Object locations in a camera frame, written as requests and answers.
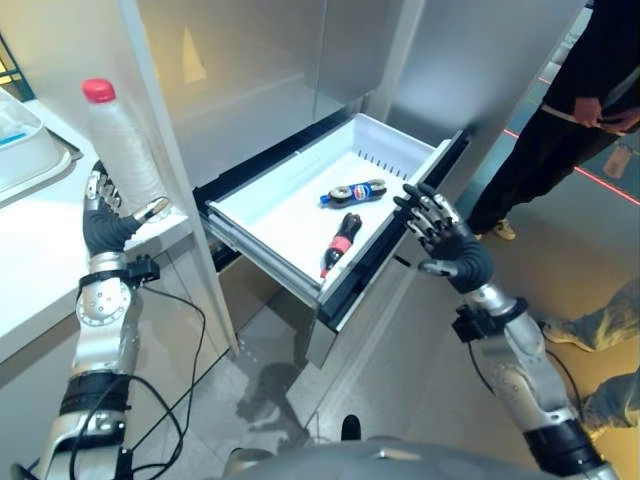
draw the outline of person's hand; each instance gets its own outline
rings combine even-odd
[[[573,108],[573,117],[580,125],[591,128],[598,126],[602,114],[600,100],[596,97],[577,97]]]
[[[626,132],[640,121],[640,107],[633,107],[615,115],[607,115],[601,127],[609,132]]]

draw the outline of open drawer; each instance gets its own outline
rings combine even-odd
[[[441,180],[462,143],[433,147],[358,114],[235,190],[207,199],[205,226],[316,308],[318,319],[337,332],[404,233],[393,216],[393,197],[405,195],[405,182],[431,174]],[[342,209],[320,206],[320,196],[332,188],[372,179],[386,182],[381,199]],[[360,215],[362,227],[323,280],[325,251],[348,212]]]

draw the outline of person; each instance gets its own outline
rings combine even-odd
[[[542,333],[554,343],[572,343],[598,352],[633,338],[640,330],[640,277],[626,283],[604,307],[571,322],[549,317]],[[584,426],[592,438],[607,428],[637,427],[640,367],[601,383],[584,401]]]
[[[551,191],[576,165],[640,127],[640,0],[596,0],[543,104],[522,130],[467,223],[479,238],[515,231],[507,213]]]

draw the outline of red bottle cap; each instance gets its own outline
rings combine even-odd
[[[109,80],[89,78],[82,82],[82,92],[91,103],[110,102],[116,98],[116,91]]]

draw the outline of black pants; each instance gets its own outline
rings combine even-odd
[[[495,174],[469,219],[474,233],[491,230],[519,203],[545,195],[618,137],[538,110],[524,127],[511,155]]]

